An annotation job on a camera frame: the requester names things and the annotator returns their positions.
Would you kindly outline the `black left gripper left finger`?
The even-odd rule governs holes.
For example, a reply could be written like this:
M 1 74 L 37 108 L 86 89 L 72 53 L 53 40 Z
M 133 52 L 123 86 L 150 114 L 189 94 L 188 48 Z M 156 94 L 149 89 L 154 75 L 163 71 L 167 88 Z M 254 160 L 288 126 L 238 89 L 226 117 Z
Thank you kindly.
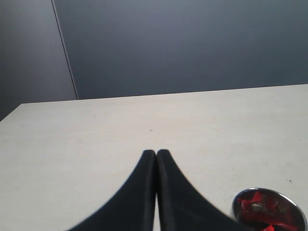
M 143 151 L 133 172 L 108 202 L 72 231 L 152 231 L 156 199 L 156 154 Z

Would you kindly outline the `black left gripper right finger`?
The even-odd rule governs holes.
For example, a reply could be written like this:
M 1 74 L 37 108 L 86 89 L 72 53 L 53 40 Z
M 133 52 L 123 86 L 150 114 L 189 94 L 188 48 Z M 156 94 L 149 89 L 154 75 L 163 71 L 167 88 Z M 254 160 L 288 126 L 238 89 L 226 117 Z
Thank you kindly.
M 157 196 L 162 231 L 246 231 L 209 203 L 187 180 L 169 150 L 159 150 Z

